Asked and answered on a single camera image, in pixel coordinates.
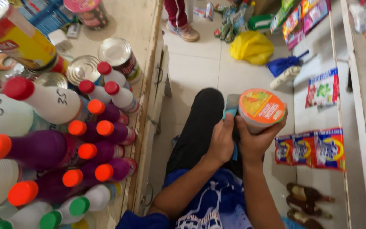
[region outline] brown bottle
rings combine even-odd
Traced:
[[[287,211],[287,217],[292,221],[304,226],[306,229],[324,229],[324,227],[318,221],[310,219],[305,214],[294,209]]]
[[[302,200],[307,201],[319,201],[324,200],[327,202],[335,202],[336,200],[330,196],[324,196],[319,191],[312,187],[306,187],[302,185],[298,185],[296,183],[289,183],[286,186],[286,189],[289,191],[290,194],[297,195]]]
[[[322,211],[314,202],[311,201],[300,200],[289,195],[286,197],[286,203],[291,208],[302,211],[310,216],[325,217],[329,219],[333,218],[330,213]]]

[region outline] yellow plastic bag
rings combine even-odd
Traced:
[[[275,47],[265,35],[257,31],[238,34],[231,43],[230,53],[236,60],[247,60],[251,64],[265,65]]]

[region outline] cylindrical snack can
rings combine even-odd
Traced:
[[[56,86],[59,88],[68,88],[67,79],[64,75],[57,72],[43,73],[38,76],[34,81],[34,84],[42,85],[42,86]]]
[[[57,72],[62,75],[66,75],[68,66],[68,60],[64,59],[61,55],[56,55],[56,57],[54,58],[54,62],[47,65],[46,67],[37,70],[26,69],[26,71],[32,75],[41,75],[47,72]]]
[[[90,55],[79,56],[67,68],[67,80],[74,86],[79,86],[83,80],[89,80],[95,85],[104,86],[104,80],[97,70],[100,61]]]
[[[56,48],[7,0],[0,0],[0,50],[28,69],[54,61]]]
[[[102,0],[64,0],[64,5],[77,14],[90,30],[99,30],[108,25],[107,11]]]
[[[249,89],[241,94],[238,111],[251,134],[259,134],[280,122],[286,112],[285,105],[277,96],[259,88]]]
[[[131,45],[122,38],[105,39],[98,49],[98,58],[108,62],[114,70],[122,73],[130,84],[137,83],[143,75]]]

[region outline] black pants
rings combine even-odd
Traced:
[[[195,97],[180,138],[170,155],[166,174],[178,169],[192,169],[207,153],[214,126],[222,119],[224,97],[214,88],[201,90]],[[234,125],[233,139],[238,146],[240,135]],[[230,160],[222,166],[242,178],[242,159]]]

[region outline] red pants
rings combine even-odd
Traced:
[[[173,26],[182,27],[187,24],[184,0],[165,0],[165,9]]]

